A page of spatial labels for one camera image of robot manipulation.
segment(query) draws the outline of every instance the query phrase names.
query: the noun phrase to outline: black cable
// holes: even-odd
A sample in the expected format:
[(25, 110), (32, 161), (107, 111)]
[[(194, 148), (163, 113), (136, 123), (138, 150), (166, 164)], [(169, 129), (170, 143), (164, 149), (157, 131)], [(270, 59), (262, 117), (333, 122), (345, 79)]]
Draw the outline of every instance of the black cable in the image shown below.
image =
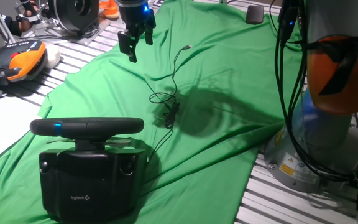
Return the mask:
[(357, 115), (357, 113), (354, 114), (354, 119), (356, 120), (356, 128), (358, 129), (358, 115)]
[[(270, 4), (270, 7), (269, 7), (269, 9), (268, 9), (268, 13), (270, 14), (270, 20), (272, 21), (273, 27), (274, 27), (274, 29), (276, 30), (276, 33), (277, 33), (277, 35), (278, 35), (278, 30), (277, 30), (276, 25), (274, 24), (273, 17), (272, 17), (272, 6), (273, 6), (273, 4), (274, 4), (275, 1), (276, 1), (276, 0), (273, 0), (272, 3)], [(294, 41), (294, 42), (287, 41), (287, 43), (289, 43), (289, 44), (300, 44), (300, 41)]]
[[(184, 46), (182, 49), (179, 50), (179, 52), (175, 56), (175, 59), (173, 59), (172, 82), (175, 85), (175, 91), (172, 94), (169, 94), (169, 93), (164, 93), (164, 92), (154, 92), (152, 90), (153, 94), (151, 94), (150, 97), (149, 97), (149, 101), (151, 103), (164, 104), (167, 107), (168, 113), (164, 113), (163, 115), (165, 117), (165, 128), (169, 129), (169, 131), (157, 143), (157, 145), (155, 146), (152, 154), (150, 155), (150, 158), (149, 158), (149, 161), (147, 162), (147, 164), (149, 164), (149, 162), (152, 160), (154, 154), (157, 153), (157, 151), (164, 145), (164, 143), (172, 136), (173, 125), (175, 124), (175, 116), (179, 112), (179, 106), (180, 106), (180, 103), (177, 102), (177, 99), (175, 97), (176, 93), (178, 92), (178, 85), (177, 85), (177, 83), (175, 81), (175, 74), (176, 74), (176, 69), (177, 69), (176, 63), (177, 63), (177, 59), (178, 59), (181, 51), (182, 50), (187, 50), (190, 47), (191, 47), (191, 45)], [(171, 106), (168, 105), (168, 101), (170, 101), (170, 100), (173, 100), (173, 103), (171, 104)]]

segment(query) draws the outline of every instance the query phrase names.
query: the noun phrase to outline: green screen fabric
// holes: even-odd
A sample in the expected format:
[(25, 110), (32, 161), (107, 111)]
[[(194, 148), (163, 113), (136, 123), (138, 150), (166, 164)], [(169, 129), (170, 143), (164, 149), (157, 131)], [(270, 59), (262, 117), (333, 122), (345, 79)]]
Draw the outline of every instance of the green screen fabric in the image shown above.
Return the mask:
[[(227, 5), (166, 1), (156, 15), (154, 44), (139, 41), (137, 63), (117, 46), (69, 74), (46, 97), (43, 118), (142, 118), (142, 132), (117, 137), (131, 138), (131, 147), (150, 155), (168, 130), (167, 109), (149, 96), (152, 90), (173, 92), (173, 59), (193, 46), (177, 60), (180, 112), (172, 137), (145, 171), (136, 210), (112, 223), (234, 222), (260, 145), (283, 126), (274, 77), (276, 33), (268, 15), (257, 26), (245, 18)], [(300, 49), (288, 45), (287, 100), (300, 58)], [(0, 223), (55, 223), (42, 207), (39, 154), (73, 143), (47, 144), (54, 139), (27, 133), (0, 157)]]

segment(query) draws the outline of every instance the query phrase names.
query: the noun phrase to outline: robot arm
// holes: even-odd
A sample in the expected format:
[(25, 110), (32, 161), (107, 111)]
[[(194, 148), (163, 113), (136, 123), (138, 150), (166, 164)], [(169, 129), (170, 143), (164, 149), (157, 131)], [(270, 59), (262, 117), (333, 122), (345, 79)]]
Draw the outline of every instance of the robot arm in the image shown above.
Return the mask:
[(128, 55), (131, 62), (136, 63), (136, 45), (144, 33), (146, 44), (153, 44), (155, 18), (153, 9), (149, 9), (147, 0), (116, 0), (122, 20), (126, 24), (125, 31), (118, 33), (120, 51)]

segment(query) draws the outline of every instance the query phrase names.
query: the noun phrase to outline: metal table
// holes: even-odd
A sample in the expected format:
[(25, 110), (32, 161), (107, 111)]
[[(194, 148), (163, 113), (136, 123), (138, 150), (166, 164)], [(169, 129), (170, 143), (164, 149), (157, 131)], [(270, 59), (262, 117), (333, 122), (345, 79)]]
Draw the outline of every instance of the metal table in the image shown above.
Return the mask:
[[(211, 4), (219, 4), (219, 0), (195, 0)], [(149, 1), (149, 6), (158, 11), (163, 0)], [(244, 12), (250, 4), (265, 7), (269, 13), (269, 5), (253, 1), (233, 1), (231, 6)], [(272, 14), (278, 15), (280, 8), (272, 7)], [(88, 62), (92, 61), (117, 44), (117, 33), (124, 30), (121, 20), (111, 21), (111, 24), (100, 33), (89, 45), (64, 43), (56, 46), (62, 53), (60, 63), (53, 69), (43, 70), (35, 79), (13, 83), (6, 88), (7, 97), (0, 100), (0, 117), (4, 114), (1, 108), (9, 108), (21, 115), (20, 124), (9, 119), (0, 119), (0, 129), (16, 131), (17, 135), (7, 139), (7, 144), (16, 142), (26, 131), (29, 123), (36, 117), (36, 113), (44, 98), (54, 88), (63, 83), (69, 73), (76, 73)], [(7, 148), (0, 145), (0, 153)], [(251, 177), (241, 198), (239, 211), (234, 223), (264, 224), (264, 223), (357, 223), (356, 211), (357, 189), (345, 186), (337, 194), (304, 194), (296, 192), (282, 185), (265, 167), (263, 155), (259, 154)]]

